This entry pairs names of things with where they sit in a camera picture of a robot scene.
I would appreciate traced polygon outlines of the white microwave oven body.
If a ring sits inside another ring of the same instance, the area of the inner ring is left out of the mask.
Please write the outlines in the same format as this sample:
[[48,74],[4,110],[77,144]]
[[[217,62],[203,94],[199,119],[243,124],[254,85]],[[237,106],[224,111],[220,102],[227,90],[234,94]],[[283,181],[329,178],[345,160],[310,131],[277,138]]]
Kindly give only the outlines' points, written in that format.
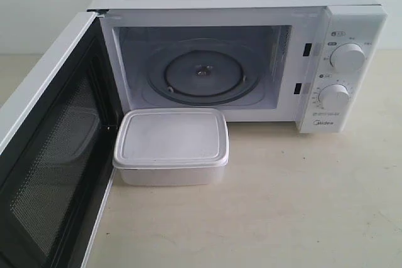
[[[123,111],[209,107],[229,122],[294,122],[301,133],[345,127],[372,60],[386,12],[376,0],[93,0]],[[263,75],[235,101],[180,104],[155,92],[146,62],[179,41],[211,38],[244,45],[259,55]],[[359,45],[366,61],[352,73],[330,64],[341,45]],[[349,92],[342,110],[325,110],[318,95],[329,85]]]

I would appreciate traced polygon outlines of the glass microwave turntable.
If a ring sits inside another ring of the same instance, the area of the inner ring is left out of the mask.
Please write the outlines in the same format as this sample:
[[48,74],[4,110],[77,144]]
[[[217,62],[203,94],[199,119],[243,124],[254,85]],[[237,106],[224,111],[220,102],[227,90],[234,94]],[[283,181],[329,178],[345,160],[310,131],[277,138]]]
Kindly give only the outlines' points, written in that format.
[[248,94],[263,75],[259,55],[236,43],[211,38],[179,41],[151,55],[148,83],[180,104],[226,104]]

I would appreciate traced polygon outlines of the white plastic lidded container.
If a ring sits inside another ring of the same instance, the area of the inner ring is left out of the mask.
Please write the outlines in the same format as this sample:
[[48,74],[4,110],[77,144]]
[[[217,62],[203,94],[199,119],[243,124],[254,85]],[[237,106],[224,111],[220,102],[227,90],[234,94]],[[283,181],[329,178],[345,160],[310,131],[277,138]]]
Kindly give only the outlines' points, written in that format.
[[113,166],[134,186],[218,183],[229,160],[223,113],[211,108],[128,112],[116,138]]

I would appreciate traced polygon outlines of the lower white control knob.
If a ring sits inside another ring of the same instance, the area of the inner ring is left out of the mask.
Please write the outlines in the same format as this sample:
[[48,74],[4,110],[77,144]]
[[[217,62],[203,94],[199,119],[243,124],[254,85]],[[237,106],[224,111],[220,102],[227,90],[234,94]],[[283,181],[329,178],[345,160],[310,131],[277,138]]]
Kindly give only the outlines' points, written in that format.
[[347,88],[340,84],[333,84],[322,89],[318,95],[318,100],[325,110],[342,110],[349,104],[349,92]]

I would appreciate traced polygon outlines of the white microwave door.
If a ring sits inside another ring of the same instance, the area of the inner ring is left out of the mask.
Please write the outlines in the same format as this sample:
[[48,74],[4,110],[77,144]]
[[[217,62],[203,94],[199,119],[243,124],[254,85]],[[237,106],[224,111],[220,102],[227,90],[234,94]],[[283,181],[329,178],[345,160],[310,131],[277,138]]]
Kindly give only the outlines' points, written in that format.
[[123,118],[101,16],[79,13],[1,107],[1,266],[83,267]]

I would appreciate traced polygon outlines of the upper white control knob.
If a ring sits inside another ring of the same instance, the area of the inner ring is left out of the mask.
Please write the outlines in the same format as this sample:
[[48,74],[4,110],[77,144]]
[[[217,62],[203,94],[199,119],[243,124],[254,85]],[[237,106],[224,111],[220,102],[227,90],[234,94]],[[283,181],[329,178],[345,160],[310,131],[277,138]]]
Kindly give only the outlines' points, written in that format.
[[366,56],[362,48],[347,43],[336,48],[330,56],[331,66],[339,73],[352,73],[363,67]]

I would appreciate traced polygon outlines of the white control knob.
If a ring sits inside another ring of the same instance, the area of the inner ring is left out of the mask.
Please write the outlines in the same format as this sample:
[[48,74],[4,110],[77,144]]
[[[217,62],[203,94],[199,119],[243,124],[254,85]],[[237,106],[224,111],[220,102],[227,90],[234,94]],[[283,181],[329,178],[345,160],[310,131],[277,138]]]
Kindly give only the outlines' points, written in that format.
[[331,66],[339,73],[352,73],[363,67],[366,56],[362,48],[347,43],[336,48],[330,56]]
[[340,84],[333,84],[322,89],[318,95],[318,100],[325,110],[342,110],[349,104],[349,92],[347,88]]

